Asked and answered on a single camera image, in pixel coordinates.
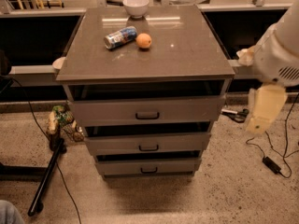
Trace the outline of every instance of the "soda can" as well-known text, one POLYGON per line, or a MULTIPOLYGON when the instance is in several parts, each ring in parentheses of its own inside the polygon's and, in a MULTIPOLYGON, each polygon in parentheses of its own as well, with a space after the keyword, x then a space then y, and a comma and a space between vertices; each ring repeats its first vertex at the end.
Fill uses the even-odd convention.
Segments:
POLYGON ((134 40, 135 38, 137 38, 136 28, 134 26, 128 26, 120 29, 116 33, 105 36, 104 41, 108 49, 114 49, 134 40))

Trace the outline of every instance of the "orange fruit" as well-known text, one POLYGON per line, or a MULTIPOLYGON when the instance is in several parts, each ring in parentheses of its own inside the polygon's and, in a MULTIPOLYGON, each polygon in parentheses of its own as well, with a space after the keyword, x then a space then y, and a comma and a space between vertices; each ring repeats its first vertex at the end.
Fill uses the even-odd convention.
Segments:
POLYGON ((139 34, 136 43, 141 49, 148 49, 151 45, 151 37, 148 34, 139 34))

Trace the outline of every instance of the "bowl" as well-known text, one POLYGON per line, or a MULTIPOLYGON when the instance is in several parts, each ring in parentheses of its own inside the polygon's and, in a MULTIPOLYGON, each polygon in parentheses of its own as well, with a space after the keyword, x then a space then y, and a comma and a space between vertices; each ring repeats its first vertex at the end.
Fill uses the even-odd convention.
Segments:
POLYGON ((148 11, 149 0, 123 0, 127 13, 135 19, 142 18, 148 11))

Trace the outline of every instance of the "concrete floor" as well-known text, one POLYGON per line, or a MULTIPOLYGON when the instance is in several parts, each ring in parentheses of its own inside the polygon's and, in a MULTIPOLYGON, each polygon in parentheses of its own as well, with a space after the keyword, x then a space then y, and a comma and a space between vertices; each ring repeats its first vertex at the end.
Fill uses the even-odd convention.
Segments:
MULTIPOLYGON (((227 108, 242 110, 242 100, 227 108)), ((0 105, 0 162, 4 165, 45 166, 51 152, 47 139, 38 130, 26 105, 0 105)), ((43 104, 34 107, 36 118, 46 130, 49 111, 43 104)), ((283 153, 284 119, 291 105, 285 105, 269 130, 273 146, 283 153)), ((288 122, 289 152, 299 148, 299 106, 288 122)), ((287 159, 292 168, 289 179, 273 174, 262 163, 262 152, 245 142, 252 135, 242 124, 220 116, 195 176, 126 177, 103 180, 84 143, 65 137, 67 153, 58 163, 80 214, 81 223, 271 223, 295 224, 299 219, 299 153, 287 159)), ((271 150, 266 135, 257 137, 266 156, 284 175, 289 170, 271 150)), ((44 210, 33 217, 27 212, 38 183, 1 181, 0 199, 20 210, 26 223, 78 223, 75 206, 62 177, 55 169, 43 198, 44 210)))

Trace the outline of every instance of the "black power adapter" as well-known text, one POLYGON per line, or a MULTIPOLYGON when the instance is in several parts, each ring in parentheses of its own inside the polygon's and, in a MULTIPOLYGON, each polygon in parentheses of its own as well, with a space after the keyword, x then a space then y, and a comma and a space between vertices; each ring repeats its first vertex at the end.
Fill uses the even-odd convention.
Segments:
POLYGON ((274 174, 279 174, 281 168, 272 161, 269 157, 263 157, 263 163, 266 165, 274 174))

